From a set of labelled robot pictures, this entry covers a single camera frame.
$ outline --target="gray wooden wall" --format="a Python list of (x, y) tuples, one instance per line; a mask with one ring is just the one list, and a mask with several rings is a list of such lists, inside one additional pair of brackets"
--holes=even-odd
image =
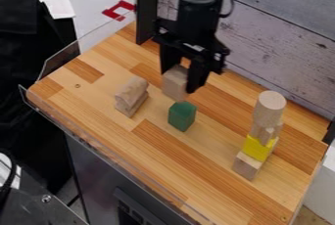
[[(159, 0), (175, 20), (177, 0)], [(335, 0), (235, 0), (216, 36), (228, 67), (328, 118), (335, 114)]]

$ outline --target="green cube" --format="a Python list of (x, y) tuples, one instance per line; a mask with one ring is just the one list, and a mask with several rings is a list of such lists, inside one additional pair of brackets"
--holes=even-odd
[(181, 102), (173, 104), (168, 111), (168, 123), (176, 129), (185, 132), (194, 122), (197, 107)]

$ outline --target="wooden cylinder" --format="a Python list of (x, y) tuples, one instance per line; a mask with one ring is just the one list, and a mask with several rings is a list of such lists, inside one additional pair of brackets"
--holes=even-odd
[(254, 123), (260, 127), (275, 127), (280, 122), (286, 107), (286, 99), (274, 91), (260, 94), (254, 110)]

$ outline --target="wooden table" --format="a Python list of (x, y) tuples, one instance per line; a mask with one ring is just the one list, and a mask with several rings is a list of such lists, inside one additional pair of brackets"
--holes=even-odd
[[(132, 23), (36, 82), (27, 97), (200, 223), (289, 224), (327, 149), (320, 140), (328, 121), (290, 102), (279, 146), (249, 182), (231, 166), (264, 88), (232, 71), (212, 74), (188, 98), (199, 108), (195, 123), (179, 132), (168, 124), (173, 101), (160, 90), (159, 47), (137, 46), (134, 36)], [(134, 74), (150, 82), (150, 98), (128, 118), (114, 109), (114, 94)]]

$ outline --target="wooden toy block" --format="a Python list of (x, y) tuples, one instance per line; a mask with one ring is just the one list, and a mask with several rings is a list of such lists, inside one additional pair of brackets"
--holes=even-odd
[(162, 90), (163, 93), (176, 102), (185, 100), (187, 85), (187, 68), (175, 65), (163, 74)]
[(234, 160), (232, 169), (244, 178), (252, 181), (259, 173), (262, 165), (263, 162), (249, 157), (243, 152), (239, 152)]
[(264, 146), (261, 141), (257, 138), (254, 138), (250, 135), (247, 136), (247, 139), (244, 142), (242, 152), (247, 156), (254, 158), (259, 161), (265, 161), (272, 151), (272, 147), (275, 144), (276, 139), (271, 139)]
[(194, 122), (197, 107), (188, 103), (175, 103), (168, 111), (168, 123), (176, 129), (185, 132)]
[(286, 99), (274, 91), (260, 94), (254, 110), (254, 123), (260, 127), (275, 127), (280, 122)]
[(273, 138), (278, 137), (281, 130), (283, 129), (284, 122), (282, 120), (279, 120), (279, 123), (274, 127), (274, 133)]
[(135, 113), (138, 111), (138, 109), (142, 106), (142, 104), (147, 100), (149, 94), (148, 92), (144, 92), (144, 94), (138, 99), (136, 104), (131, 108), (128, 109), (127, 107), (124, 106), (124, 104), (116, 103), (116, 109), (123, 113), (124, 115), (128, 116), (131, 118)]
[(272, 127), (260, 127), (254, 123), (252, 130), (250, 131), (249, 135), (251, 137), (255, 137), (260, 140), (262, 145), (266, 145), (268, 141), (272, 138), (275, 138), (275, 129)]
[(132, 77), (115, 95), (115, 107), (128, 117), (132, 117), (148, 98), (149, 83), (138, 76)]

